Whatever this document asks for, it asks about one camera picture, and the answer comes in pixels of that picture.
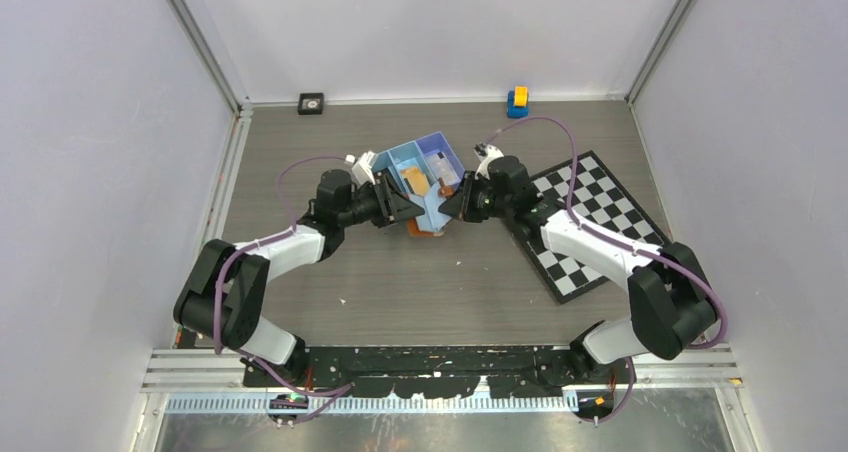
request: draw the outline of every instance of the checkerboard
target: checkerboard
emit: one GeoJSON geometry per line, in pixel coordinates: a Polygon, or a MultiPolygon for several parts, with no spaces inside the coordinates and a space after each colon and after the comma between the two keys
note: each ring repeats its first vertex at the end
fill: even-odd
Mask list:
{"type": "MultiPolygon", "coordinates": [[[[570,178],[571,160],[532,177],[533,184],[542,195],[553,200],[562,199],[563,203],[570,178]]],[[[572,205],[581,216],[631,239],[655,245],[668,243],[668,237],[592,151],[577,158],[577,182],[572,205]]],[[[561,304],[608,280],[571,257],[547,249],[537,250],[529,242],[521,242],[521,247],[561,304]]]]}

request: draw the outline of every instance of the blue block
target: blue block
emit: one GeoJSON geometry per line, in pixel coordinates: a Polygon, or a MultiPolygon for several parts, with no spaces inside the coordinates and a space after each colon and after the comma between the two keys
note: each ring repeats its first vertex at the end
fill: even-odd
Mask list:
{"type": "Polygon", "coordinates": [[[530,113],[530,105],[526,107],[516,107],[515,106],[515,91],[510,90],[509,94],[506,96],[506,116],[510,119],[520,119],[522,117],[527,117],[527,114],[530,113]]]}

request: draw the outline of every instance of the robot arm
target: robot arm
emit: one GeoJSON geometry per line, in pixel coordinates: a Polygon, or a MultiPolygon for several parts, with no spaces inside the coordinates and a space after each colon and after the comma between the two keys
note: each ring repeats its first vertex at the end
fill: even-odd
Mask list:
{"type": "Polygon", "coordinates": [[[599,322],[571,342],[571,363],[566,366],[576,378],[647,352],[671,360],[716,322],[716,311],[702,290],[674,270],[636,253],[660,255],[706,282],[687,246],[673,243],[660,248],[634,241],[569,214],[562,204],[539,196],[517,158],[504,156],[491,145],[475,150],[480,167],[476,173],[466,172],[456,193],[440,208],[442,213],[468,222],[504,219],[521,239],[585,263],[628,293],[629,317],[599,322]]]}
{"type": "MultiPolygon", "coordinates": [[[[480,168],[466,172],[457,191],[439,208],[442,213],[466,222],[504,219],[520,238],[574,257],[628,293],[629,317],[599,322],[571,342],[568,363],[560,364],[567,375],[584,379],[604,373],[606,364],[646,352],[671,360],[716,322],[712,304],[689,279],[601,237],[661,255],[706,281],[691,249],[680,243],[660,248],[598,225],[581,225],[585,219],[539,196],[516,157],[504,156],[491,145],[476,151],[480,168]]],[[[293,236],[276,242],[260,239],[257,247],[233,262],[225,277],[231,285],[221,312],[224,346],[262,357],[290,376],[300,375],[306,362],[304,341],[261,316],[266,283],[332,255],[346,227],[367,221],[384,227],[424,213],[403,196],[388,171],[370,170],[372,158],[365,154],[354,165],[359,187],[346,171],[325,172],[293,236]]],[[[204,246],[174,307],[176,322],[213,335],[215,281],[224,262],[250,244],[213,240],[204,246]]]]}
{"type": "Polygon", "coordinates": [[[212,240],[204,245],[174,306],[174,320],[195,332],[213,335],[215,282],[224,263],[238,249],[256,246],[232,263],[230,284],[221,307],[221,343],[282,366],[297,376],[302,367],[303,340],[261,315],[268,282],[302,265],[331,256],[344,241],[344,229],[371,221],[377,227],[405,221],[424,210],[407,200],[387,171],[371,174],[356,187],[348,172],[330,170],[321,176],[315,199],[297,221],[291,236],[230,244],[212,240]]]}

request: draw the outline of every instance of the blue plastic tray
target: blue plastic tray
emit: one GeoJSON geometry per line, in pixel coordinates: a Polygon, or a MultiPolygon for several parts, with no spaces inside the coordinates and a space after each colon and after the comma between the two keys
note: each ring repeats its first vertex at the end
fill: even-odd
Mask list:
{"type": "Polygon", "coordinates": [[[439,212],[439,206],[445,201],[445,198],[439,197],[439,179],[442,179],[445,185],[456,189],[462,180],[462,174],[465,173],[465,168],[445,136],[441,132],[434,132],[380,152],[372,169],[377,171],[385,168],[389,169],[392,177],[409,196],[409,200],[424,208],[425,214],[415,218],[418,229],[422,232],[441,232],[450,217],[439,212]],[[413,194],[400,175],[401,170],[412,166],[418,167],[427,177],[430,188],[424,196],[413,194]]]}

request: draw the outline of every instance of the white wall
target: white wall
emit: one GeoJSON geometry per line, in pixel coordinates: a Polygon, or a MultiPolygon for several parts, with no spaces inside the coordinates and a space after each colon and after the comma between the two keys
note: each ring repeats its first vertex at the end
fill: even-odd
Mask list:
{"type": "Polygon", "coordinates": [[[845,450],[848,0],[698,0],[638,100],[769,450],[845,450]]]}
{"type": "Polygon", "coordinates": [[[191,0],[254,102],[623,95],[675,0],[191,0]]]}
{"type": "Polygon", "coordinates": [[[115,452],[231,114],[165,0],[0,17],[0,450],[115,452]]]}

